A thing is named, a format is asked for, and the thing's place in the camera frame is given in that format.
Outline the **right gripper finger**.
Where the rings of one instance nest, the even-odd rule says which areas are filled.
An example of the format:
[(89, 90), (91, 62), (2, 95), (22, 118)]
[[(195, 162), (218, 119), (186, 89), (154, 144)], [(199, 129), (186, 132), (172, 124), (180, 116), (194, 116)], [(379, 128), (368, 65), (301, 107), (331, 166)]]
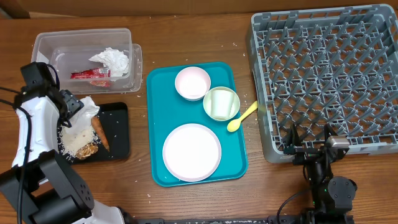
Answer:
[(294, 123), (290, 126), (290, 131), (286, 141), (286, 146), (288, 149), (302, 148), (302, 141), (300, 140), (297, 127)]
[(332, 146), (331, 140), (329, 140), (331, 136), (337, 136), (337, 133), (329, 124), (324, 125), (324, 137), (326, 146)]

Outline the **orange carrot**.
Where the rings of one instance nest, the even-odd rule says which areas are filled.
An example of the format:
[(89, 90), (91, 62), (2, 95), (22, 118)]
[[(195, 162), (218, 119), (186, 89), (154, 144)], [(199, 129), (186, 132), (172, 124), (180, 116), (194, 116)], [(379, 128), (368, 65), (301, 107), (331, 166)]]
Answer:
[(102, 124), (97, 116), (92, 117), (91, 125), (92, 125), (94, 131), (97, 133), (100, 141), (102, 142), (102, 145), (109, 152), (110, 146), (109, 146), (108, 140), (106, 138), (105, 132), (103, 130)]

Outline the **red foil snack wrapper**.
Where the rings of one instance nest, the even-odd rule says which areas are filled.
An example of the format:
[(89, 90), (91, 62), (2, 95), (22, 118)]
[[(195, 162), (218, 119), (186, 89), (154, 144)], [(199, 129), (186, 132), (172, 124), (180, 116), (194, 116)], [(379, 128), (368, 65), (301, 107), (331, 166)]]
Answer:
[(105, 80), (104, 78), (110, 77), (110, 70), (106, 67), (103, 68), (92, 68), (89, 70), (75, 72), (71, 74), (71, 79), (92, 79), (98, 78), (98, 80), (89, 81), (89, 83), (93, 86), (99, 87), (110, 87), (109, 80)]

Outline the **brown food scrap chunk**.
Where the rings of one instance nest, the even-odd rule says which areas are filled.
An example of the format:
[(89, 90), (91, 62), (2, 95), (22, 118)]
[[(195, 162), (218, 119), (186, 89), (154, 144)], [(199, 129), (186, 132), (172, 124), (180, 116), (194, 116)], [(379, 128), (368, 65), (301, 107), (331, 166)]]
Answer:
[(90, 157), (92, 154), (97, 153), (97, 151), (98, 151), (97, 144), (91, 142), (80, 148), (76, 152), (76, 157), (80, 160), (85, 160), (86, 158)]

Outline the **white paper napkin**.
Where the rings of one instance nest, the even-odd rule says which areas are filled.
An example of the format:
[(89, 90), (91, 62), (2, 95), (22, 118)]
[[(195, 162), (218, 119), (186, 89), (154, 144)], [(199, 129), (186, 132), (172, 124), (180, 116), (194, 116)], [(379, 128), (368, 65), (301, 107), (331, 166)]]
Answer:
[(122, 51), (106, 48), (100, 54), (89, 58), (89, 61), (102, 63), (110, 70), (110, 77), (121, 77), (129, 71), (129, 58)]

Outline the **large white plate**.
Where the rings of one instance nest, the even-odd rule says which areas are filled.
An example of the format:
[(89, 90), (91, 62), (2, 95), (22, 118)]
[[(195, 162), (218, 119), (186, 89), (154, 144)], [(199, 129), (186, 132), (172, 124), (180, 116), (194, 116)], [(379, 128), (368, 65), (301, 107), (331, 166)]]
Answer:
[(167, 170), (185, 182), (207, 179), (221, 162), (221, 143), (217, 135), (201, 124), (183, 124), (169, 133), (162, 148)]

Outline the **small white cup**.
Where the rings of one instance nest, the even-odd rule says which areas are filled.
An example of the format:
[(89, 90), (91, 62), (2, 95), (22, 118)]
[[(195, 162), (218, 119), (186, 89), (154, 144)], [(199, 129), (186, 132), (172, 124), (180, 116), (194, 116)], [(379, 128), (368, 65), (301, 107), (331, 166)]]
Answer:
[(211, 115), (215, 119), (229, 118), (234, 93), (227, 88), (215, 88), (211, 94)]

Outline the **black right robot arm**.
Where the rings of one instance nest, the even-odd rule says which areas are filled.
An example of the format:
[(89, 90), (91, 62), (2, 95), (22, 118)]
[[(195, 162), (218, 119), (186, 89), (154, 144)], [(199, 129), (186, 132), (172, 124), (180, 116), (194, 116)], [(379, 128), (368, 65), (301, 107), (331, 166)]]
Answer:
[[(309, 188), (289, 197), (278, 209), (277, 223), (284, 220), (290, 223), (354, 223), (347, 213), (353, 208), (353, 200), (358, 189), (356, 183), (342, 176), (334, 176), (331, 164), (345, 157), (349, 141), (339, 136), (326, 124), (323, 128), (325, 142), (319, 148), (304, 147), (296, 125), (292, 124), (284, 154), (293, 155), (293, 165), (303, 167), (303, 176)], [(304, 209), (300, 215), (288, 218), (280, 213), (284, 206), (306, 192), (312, 194), (312, 208)]]

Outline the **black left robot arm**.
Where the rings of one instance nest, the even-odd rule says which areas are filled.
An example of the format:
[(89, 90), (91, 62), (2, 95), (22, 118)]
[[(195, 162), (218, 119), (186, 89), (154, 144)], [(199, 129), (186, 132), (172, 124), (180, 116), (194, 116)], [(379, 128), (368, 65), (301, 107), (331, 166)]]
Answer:
[(1, 193), (18, 223), (135, 223), (119, 207), (96, 201), (85, 181), (58, 153), (57, 128), (84, 103), (60, 89), (53, 66), (21, 67), (25, 86), (10, 104), (19, 118), (19, 145), (10, 170), (1, 174)]

